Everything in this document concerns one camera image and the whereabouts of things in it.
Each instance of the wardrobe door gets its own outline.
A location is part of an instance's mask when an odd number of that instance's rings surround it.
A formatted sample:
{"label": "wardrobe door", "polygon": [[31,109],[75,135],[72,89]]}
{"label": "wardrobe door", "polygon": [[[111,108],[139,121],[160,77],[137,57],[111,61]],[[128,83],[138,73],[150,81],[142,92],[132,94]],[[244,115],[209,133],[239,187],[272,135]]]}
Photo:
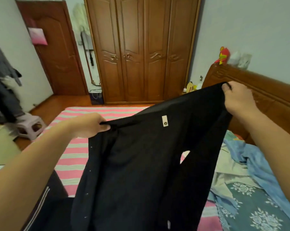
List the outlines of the wardrobe door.
{"label": "wardrobe door", "polygon": [[116,0],[126,101],[144,101],[144,3]]}
{"label": "wardrobe door", "polygon": [[183,92],[198,0],[172,0],[164,99]]}
{"label": "wardrobe door", "polygon": [[163,100],[171,0],[144,0],[145,97]]}
{"label": "wardrobe door", "polygon": [[125,101],[115,0],[87,0],[105,102]]}

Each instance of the door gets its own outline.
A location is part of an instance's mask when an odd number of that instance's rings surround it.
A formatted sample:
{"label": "door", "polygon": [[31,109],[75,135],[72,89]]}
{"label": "door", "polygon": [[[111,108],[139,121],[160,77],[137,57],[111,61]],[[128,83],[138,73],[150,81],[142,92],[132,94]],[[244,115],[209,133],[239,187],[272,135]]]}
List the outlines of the door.
{"label": "door", "polygon": [[144,101],[144,2],[116,0],[126,101]]}
{"label": "door", "polygon": [[54,94],[85,95],[86,81],[66,3],[19,0],[16,3],[27,27],[43,29],[48,45],[37,45],[35,49]]}
{"label": "door", "polygon": [[164,99],[183,92],[198,0],[172,0]]}
{"label": "door", "polygon": [[125,101],[115,0],[87,0],[105,102]]}
{"label": "door", "polygon": [[163,100],[171,0],[144,0],[145,97]]}

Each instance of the wooden floor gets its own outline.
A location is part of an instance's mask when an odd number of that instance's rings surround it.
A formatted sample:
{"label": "wooden floor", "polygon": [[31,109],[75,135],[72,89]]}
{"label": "wooden floor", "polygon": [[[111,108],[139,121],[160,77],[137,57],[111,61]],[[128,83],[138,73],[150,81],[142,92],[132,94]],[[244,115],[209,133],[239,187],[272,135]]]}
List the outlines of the wooden floor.
{"label": "wooden floor", "polygon": [[[53,95],[41,103],[39,106],[34,108],[30,113],[32,115],[36,115],[42,118],[42,120],[48,126],[58,114],[64,111],[67,107],[102,107],[106,105],[92,105],[90,102],[90,98],[88,95],[83,96],[69,96],[69,95]],[[130,107],[143,107],[143,106],[151,106],[148,104],[141,104],[141,105],[112,105],[114,107],[123,107],[123,106],[130,106]],[[15,140],[18,147],[23,150],[25,149],[31,141],[29,139],[25,139],[22,137],[18,137]]]}

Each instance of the wooden headboard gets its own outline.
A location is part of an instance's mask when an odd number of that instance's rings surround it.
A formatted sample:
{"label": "wooden headboard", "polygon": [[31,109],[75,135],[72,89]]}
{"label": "wooden headboard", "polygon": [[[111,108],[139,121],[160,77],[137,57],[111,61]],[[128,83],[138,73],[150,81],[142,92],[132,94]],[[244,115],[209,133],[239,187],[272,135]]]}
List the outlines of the wooden headboard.
{"label": "wooden headboard", "polygon": [[[290,133],[290,85],[229,65],[213,64],[202,87],[208,87],[223,81],[236,81],[246,85],[252,90],[258,108]],[[247,143],[254,144],[249,133],[236,118],[232,119],[228,129],[242,136]]]}

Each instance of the teal floral fabric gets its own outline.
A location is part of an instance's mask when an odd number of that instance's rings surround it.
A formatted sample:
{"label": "teal floral fabric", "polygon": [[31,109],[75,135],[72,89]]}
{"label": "teal floral fabric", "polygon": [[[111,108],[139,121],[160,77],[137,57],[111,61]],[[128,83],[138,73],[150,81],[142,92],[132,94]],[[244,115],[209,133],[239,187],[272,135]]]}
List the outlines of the teal floral fabric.
{"label": "teal floral fabric", "polygon": [[263,189],[238,182],[227,187],[237,202],[238,214],[216,204],[224,231],[290,231],[290,219]]}

